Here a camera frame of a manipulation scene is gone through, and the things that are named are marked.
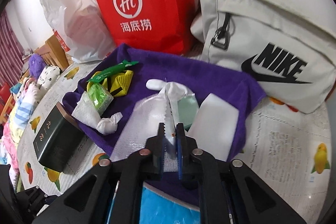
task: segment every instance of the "nike logo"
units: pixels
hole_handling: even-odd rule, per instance
[[[254,61],[254,64],[260,65],[262,63],[262,67],[277,74],[282,73],[282,77],[265,75],[254,71],[252,61],[257,55],[245,60],[241,65],[241,70],[261,82],[311,84],[310,82],[298,81],[294,76],[295,74],[300,74],[307,63],[280,47],[276,47],[275,49],[274,47],[275,45],[268,43],[262,53]]]

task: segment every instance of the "purple towel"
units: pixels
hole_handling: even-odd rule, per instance
[[[195,92],[199,105],[210,93],[213,93],[236,107],[239,110],[239,117],[228,160],[231,160],[242,150],[245,144],[245,119],[266,94],[250,75],[198,60],[161,52],[138,50],[122,44],[102,61],[93,72],[78,82],[78,89],[75,92],[65,94],[63,97],[65,109],[69,113],[73,112],[86,89],[86,81],[92,77],[94,72],[102,71],[121,63],[125,59],[127,61],[139,61],[140,64],[131,67],[134,70],[134,75],[127,95],[116,97],[103,115],[103,117],[111,117],[114,113],[122,113],[123,118],[118,123],[117,131],[114,134],[103,136],[97,130],[78,122],[86,135],[108,155],[111,155],[135,103],[157,93],[146,88],[146,82],[149,79],[161,79],[186,85]],[[155,184],[157,188],[167,194],[198,205],[197,191],[187,193],[188,190],[182,188],[181,185],[177,186],[177,182],[163,181],[160,183],[153,183],[153,185]]]

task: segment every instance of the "black box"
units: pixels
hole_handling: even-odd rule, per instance
[[[62,172],[84,136],[72,116],[58,102],[34,139],[34,149],[41,165]]]

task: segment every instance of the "purple fuzzy hat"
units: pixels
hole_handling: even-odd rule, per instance
[[[33,54],[29,58],[30,75],[37,80],[46,65],[47,64],[44,62],[42,56],[40,56],[39,54]]]

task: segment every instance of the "black swoosh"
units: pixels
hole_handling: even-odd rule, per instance
[[[253,59],[256,56],[257,55],[252,56],[251,58],[245,60],[242,63],[242,65],[241,65],[241,70],[243,72],[246,72],[249,75],[251,75],[257,81],[261,81],[261,82],[276,82],[276,83],[291,83],[291,84],[311,84],[310,82],[297,81],[293,77],[285,77],[285,78],[283,78],[283,77],[277,77],[277,76],[272,76],[272,75],[263,75],[263,74],[255,72],[252,69],[252,61],[253,61]]]

